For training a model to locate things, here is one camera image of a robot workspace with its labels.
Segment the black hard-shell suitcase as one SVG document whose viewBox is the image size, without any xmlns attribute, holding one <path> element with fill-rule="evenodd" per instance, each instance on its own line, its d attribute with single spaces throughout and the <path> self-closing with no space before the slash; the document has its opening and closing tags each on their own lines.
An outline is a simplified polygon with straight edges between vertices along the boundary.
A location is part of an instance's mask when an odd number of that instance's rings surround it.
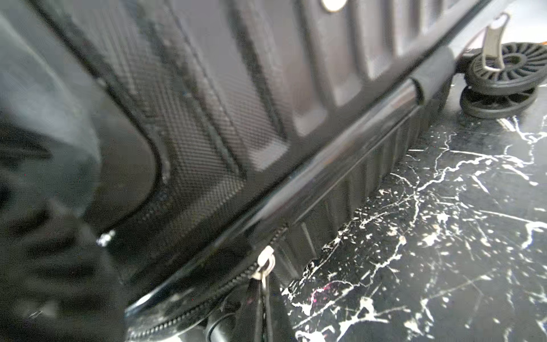
<svg viewBox="0 0 547 342">
<path fill-rule="evenodd" d="M 3 1 L 1 340 L 230 341 L 443 109 L 513 115 L 506 1 Z"/>
</svg>

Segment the silver zipper pull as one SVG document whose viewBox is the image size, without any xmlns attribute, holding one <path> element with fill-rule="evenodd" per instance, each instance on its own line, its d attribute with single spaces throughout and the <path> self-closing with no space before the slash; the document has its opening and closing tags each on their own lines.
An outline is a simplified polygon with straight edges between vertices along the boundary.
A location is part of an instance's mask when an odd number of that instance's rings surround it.
<svg viewBox="0 0 547 342">
<path fill-rule="evenodd" d="M 257 259 L 257 269 L 252 275 L 252 279 L 256 279 L 261 282 L 262 290 L 266 291 L 267 280 L 270 273 L 276 266 L 275 251 L 272 246 L 266 246 Z"/>
</svg>

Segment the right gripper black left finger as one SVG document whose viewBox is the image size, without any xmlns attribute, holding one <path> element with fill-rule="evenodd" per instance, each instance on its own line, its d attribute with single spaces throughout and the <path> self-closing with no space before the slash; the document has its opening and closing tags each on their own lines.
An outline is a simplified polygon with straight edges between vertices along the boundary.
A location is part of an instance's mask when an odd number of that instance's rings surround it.
<svg viewBox="0 0 547 342">
<path fill-rule="evenodd" d="M 262 283 L 252 279 L 241 311 L 236 318 L 230 341 L 261 342 L 263 339 L 263 289 Z"/>
</svg>

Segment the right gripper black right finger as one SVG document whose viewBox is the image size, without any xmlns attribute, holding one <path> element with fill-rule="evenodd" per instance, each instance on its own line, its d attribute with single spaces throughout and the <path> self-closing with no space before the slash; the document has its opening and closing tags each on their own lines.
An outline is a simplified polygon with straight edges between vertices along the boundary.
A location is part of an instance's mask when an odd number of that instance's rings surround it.
<svg viewBox="0 0 547 342">
<path fill-rule="evenodd" d="M 264 340 L 267 342 L 295 342 L 297 341 L 296 334 L 289 321 L 280 288 L 275 273 L 270 273 L 266 277 L 264 288 Z"/>
</svg>

